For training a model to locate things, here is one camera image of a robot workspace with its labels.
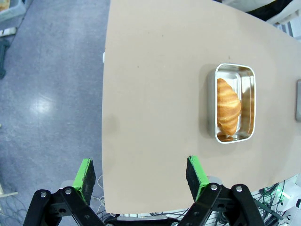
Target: gray floor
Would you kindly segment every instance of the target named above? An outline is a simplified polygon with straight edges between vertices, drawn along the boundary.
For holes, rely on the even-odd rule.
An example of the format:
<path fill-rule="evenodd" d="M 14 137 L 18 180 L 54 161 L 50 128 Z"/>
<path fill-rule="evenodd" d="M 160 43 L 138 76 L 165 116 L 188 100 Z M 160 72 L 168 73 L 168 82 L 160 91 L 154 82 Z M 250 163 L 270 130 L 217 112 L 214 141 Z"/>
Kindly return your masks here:
<path fill-rule="evenodd" d="M 109 5 L 109 0 L 34 0 L 6 52 L 0 183 L 6 192 L 18 191 L 26 208 L 36 190 L 55 192 L 74 179 L 83 158 L 93 158 L 96 176 L 102 173 L 102 54 Z M 94 195 L 102 194 L 96 185 Z M 0 203 L 5 210 L 5 200 Z M 3 225 L 18 224 L 7 219 Z"/>

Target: bolt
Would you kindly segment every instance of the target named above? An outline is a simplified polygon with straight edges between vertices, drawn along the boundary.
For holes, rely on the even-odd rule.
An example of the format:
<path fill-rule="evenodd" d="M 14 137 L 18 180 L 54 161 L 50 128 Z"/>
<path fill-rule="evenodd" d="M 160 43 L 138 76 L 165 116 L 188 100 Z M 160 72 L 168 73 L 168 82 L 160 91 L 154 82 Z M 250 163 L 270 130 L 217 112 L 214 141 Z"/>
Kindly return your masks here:
<path fill-rule="evenodd" d="M 46 193 L 46 192 L 41 192 L 41 197 L 42 197 L 42 198 L 45 198 L 45 197 L 46 197 L 46 195 L 47 195 L 47 193 Z"/>
<path fill-rule="evenodd" d="M 66 194 L 71 194 L 71 189 L 70 189 L 70 188 L 67 188 L 67 189 L 65 190 L 65 193 L 66 193 Z"/>
<path fill-rule="evenodd" d="M 210 187 L 211 187 L 211 190 L 214 190 L 214 191 L 217 190 L 217 186 L 216 185 L 211 185 Z"/>
<path fill-rule="evenodd" d="M 243 188 L 242 188 L 241 186 L 237 186 L 237 187 L 236 187 L 236 190 L 237 190 L 238 192 L 241 192 L 241 191 L 243 190 Z"/>

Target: golden brown croissant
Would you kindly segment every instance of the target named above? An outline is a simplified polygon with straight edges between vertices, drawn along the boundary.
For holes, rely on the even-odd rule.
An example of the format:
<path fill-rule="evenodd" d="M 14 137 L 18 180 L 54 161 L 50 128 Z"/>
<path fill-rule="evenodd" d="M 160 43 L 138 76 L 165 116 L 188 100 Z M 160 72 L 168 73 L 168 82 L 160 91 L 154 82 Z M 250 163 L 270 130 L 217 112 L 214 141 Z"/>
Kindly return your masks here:
<path fill-rule="evenodd" d="M 241 103 L 232 87 L 224 80 L 217 80 L 217 122 L 227 135 L 234 135 L 237 129 Z"/>

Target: metal tray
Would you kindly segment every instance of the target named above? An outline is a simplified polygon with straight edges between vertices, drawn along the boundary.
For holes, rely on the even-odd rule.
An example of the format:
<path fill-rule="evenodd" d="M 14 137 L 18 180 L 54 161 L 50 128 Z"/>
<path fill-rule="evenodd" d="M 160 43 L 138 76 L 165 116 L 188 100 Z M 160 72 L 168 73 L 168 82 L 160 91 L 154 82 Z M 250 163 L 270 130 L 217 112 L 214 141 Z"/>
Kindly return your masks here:
<path fill-rule="evenodd" d="M 237 93 L 241 101 L 236 133 L 228 136 L 217 125 L 217 79 L 224 79 Z M 244 65 L 220 64 L 211 71 L 208 83 L 208 130 L 222 144 L 244 141 L 251 138 L 255 128 L 256 89 L 254 71 Z"/>

